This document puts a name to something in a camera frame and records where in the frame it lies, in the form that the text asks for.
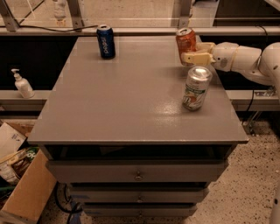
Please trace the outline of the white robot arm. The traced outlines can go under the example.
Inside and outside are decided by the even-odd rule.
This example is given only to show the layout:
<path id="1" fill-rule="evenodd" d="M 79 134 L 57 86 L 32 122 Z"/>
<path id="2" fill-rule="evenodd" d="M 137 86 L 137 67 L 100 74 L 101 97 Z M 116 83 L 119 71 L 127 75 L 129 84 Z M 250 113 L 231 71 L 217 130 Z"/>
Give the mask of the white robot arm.
<path id="1" fill-rule="evenodd" d="M 264 50 L 231 43 L 201 43 L 185 60 L 196 66 L 211 65 L 224 72 L 237 72 L 246 79 L 279 86 L 279 44 Z M 279 173 L 268 162 L 259 168 L 253 159 L 241 161 L 238 151 L 226 174 L 212 186 L 213 193 L 185 224 L 279 224 Z"/>

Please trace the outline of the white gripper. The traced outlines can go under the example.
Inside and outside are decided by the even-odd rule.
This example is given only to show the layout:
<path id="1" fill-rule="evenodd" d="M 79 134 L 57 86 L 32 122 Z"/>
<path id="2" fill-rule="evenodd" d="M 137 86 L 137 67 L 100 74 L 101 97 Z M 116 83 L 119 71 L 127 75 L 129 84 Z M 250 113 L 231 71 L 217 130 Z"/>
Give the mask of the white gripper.
<path id="1" fill-rule="evenodd" d="M 203 67 L 213 63 L 215 69 L 229 72 L 238 47 L 238 44 L 229 42 L 218 45 L 213 42 L 199 42 L 196 44 L 197 52 L 184 52 L 182 60 L 189 67 Z"/>

